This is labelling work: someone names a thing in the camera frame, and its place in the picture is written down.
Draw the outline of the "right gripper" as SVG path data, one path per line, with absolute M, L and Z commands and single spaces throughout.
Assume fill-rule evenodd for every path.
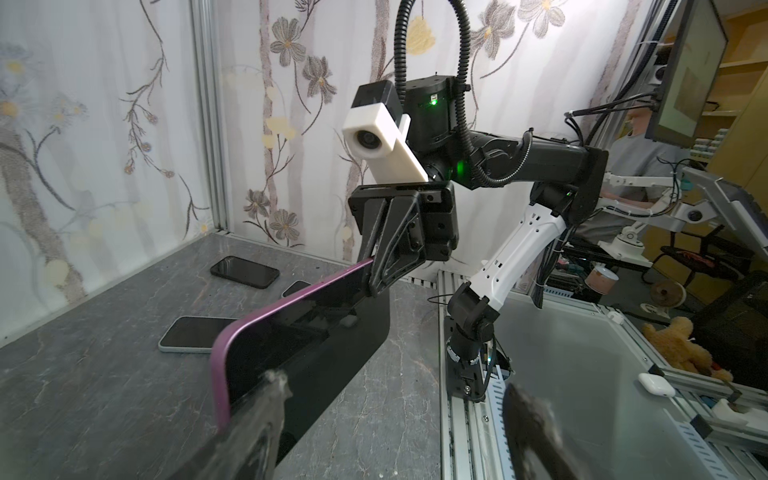
M 366 294 L 383 293 L 421 265 L 423 246 L 427 261 L 447 261 L 458 246 L 451 182 L 361 185 L 348 206 L 362 235 L 358 259 L 369 260 L 363 275 Z

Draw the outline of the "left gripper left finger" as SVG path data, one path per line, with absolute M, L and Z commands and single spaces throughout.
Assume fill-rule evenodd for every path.
M 277 465 L 288 376 L 268 370 L 223 431 L 170 475 L 172 479 L 271 479 Z

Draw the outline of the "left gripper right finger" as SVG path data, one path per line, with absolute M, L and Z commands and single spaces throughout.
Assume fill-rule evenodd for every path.
M 516 479 L 536 479 L 535 456 L 550 479 L 584 479 L 585 468 L 566 448 L 551 408 L 513 384 L 507 384 L 502 418 Z

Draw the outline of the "black phone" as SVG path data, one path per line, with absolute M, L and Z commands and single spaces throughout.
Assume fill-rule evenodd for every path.
M 370 295 L 365 260 L 228 325 L 211 351 L 218 430 L 244 410 L 269 371 L 282 371 L 285 402 L 280 458 L 292 449 L 385 343 L 389 293 Z

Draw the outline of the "light blue case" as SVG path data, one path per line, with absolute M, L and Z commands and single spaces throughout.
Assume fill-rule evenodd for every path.
M 217 337 L 234 322 L 224 317 L 179 317 L 158 341 L 158 349 L 165 353 L 210 354 Z
M 297 293 L 297 292 L 299 292 L 299 291 L 301 291 L 301 290 L 303 290 L 303 289 L 305 289 L 305 288 L 307 288 L 309 286 L 310 286 L 309 282 L 306 282 L 306 281 L 303 281 L 303 280 L 294 281 L 288 288 L 286 288 L 282 292 L 281 296 L 283 298 L 289 297 L 289 296 L 291 296 L 291 295 L 293 295 L 293 294 L 295 294 L 295 293 Z

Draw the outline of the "black phone case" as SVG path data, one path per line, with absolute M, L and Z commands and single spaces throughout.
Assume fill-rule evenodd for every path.
M 221 259 L 209 272 L 216 277 L 257 289 L 268 288 L 280 276 L 280 271 L 276 268 L 236 256 Z

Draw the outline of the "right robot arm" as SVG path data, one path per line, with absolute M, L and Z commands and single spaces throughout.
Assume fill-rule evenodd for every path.
M 508 293 L 594 210 L 607 155 L 565 141 L 470 131 L 459 117 L 464 87 L 451 76 L 358 88 L 342 127 L 373 181 L 348 205 L 377 295 L 430 262 L 466 261 L 447 299 L 450 394 L 480 401 L 494 368 L 494 324 Z

